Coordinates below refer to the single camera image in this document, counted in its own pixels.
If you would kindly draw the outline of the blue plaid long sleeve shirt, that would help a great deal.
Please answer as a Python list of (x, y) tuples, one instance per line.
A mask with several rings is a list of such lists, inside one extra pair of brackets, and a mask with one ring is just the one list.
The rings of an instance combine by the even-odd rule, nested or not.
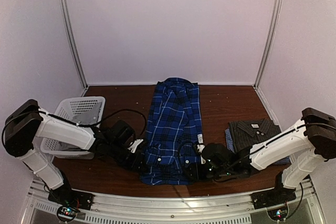
[(145, 138), (146, 170), (140, 175), (147, 185), (189, 185), (183, 174), (183, 156), (198, 162), (189, 143), (203, 144), (200, 91), (197, 83), (168, 78), (155, 86)]

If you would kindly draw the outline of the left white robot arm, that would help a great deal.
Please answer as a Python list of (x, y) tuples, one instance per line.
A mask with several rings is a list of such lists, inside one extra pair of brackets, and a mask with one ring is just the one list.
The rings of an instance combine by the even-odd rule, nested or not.
[(71, 205), (75, 192), (47, 155), (57, 158), (92, 159), (110, 156), (125, 169), (139, 171), (143, 138), (123, 120), (102, 130), (104, 97), (64, 99), (54, 113), (30, 99), (11, 114), (2, 132), (7, 153), (19, 158), (64, 205)]

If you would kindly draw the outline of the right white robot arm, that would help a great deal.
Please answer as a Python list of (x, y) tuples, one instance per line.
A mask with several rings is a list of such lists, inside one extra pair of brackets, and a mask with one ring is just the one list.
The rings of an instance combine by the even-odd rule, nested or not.
[(223, 144), (192, 146), (200, 163), (187, 163), (178, 153), (183, 174), (192, 182), (217, 180), (220, 183), (248, 178), (276, 161), (295, 152), (301, 155), (276, 177), (276, 187), (269, 192), (272, 203), (279, 204), (319, 164), (335, 158), (335, 117), (313, 108), (302, 111), (293, 126), (278, 135), (249, 146), (237, 154)]

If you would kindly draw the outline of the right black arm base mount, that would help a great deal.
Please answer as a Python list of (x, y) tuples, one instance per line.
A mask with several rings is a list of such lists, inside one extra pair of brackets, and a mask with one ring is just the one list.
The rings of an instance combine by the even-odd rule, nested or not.
[(251, 194), (254, 209), (268, 208), (295, 200), (295, 191), (295, 189), (284, 188), (282, 172), (280, 172), (276, 176), (275, 187), (273, 189)]

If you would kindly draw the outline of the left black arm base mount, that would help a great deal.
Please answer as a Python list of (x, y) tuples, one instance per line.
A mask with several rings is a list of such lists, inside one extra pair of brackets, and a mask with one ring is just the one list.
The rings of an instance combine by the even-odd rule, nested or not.
[(90, 210), (93, 194), (73, 190), (67, 177), (64, 174), (62, 174), (62, 176), (64, 184), (57, 189), (51, 189), (49, 191), (48, 200), (66, 207)]

